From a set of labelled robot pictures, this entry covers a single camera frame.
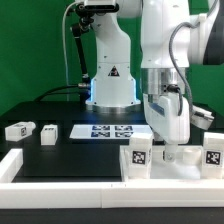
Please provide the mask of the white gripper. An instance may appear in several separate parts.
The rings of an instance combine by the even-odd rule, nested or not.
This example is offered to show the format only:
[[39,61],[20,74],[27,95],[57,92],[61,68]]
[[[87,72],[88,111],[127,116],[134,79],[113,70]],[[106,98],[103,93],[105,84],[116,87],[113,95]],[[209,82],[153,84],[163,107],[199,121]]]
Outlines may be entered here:
[[144,114],[146,122],[166,143],[163,151],[165,162],[174,162],[177,146],[186,144],[190,137],[189,104],[183,98],[183,109],[179,112],[179,96],[169,93],[160,96],[156,103],[149,101],[149,95],[143,95]]

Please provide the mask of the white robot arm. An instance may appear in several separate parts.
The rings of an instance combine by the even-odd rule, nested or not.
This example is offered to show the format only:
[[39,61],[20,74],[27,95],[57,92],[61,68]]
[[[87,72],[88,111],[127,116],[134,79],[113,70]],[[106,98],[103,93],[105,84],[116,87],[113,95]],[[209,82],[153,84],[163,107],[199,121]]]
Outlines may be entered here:
[[[163,158],[171,162],[190,137],[200,113],[193,107],[186,80],[191,63],[224,63],[224,0],[208,0],[209,11],[192,15],[188,0],[78,0],[82,32],[96,35],[97,72],[91,80],[88,107],[126,109],[142,104],[146,122],[165,142]],[[118,18],[141,19],[141,91],[136,98],[130,74],[130,38]]]

